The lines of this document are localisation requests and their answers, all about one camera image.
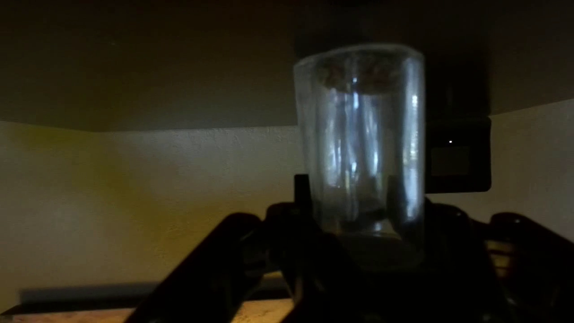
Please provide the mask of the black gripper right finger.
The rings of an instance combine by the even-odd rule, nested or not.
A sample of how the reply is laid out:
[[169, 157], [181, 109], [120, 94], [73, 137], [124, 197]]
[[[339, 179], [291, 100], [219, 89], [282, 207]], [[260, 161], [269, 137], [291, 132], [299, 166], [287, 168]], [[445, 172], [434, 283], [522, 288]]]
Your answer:
[[387, 215], [393, 224], [405, 224], [409, 220], [409, 198], [398, 175], [387, 177]]

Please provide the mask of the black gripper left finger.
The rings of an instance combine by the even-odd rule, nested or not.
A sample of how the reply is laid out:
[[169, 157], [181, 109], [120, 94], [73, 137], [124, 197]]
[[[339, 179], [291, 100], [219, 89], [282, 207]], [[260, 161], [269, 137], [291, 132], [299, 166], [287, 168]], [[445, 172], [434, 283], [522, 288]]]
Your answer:
[[307, 173], [296, 173], [294, 175], [294, 213], [296, 213], [296, 222], [307, 229], [308, 220], [312, 218], [310, 215], [310, 182]]

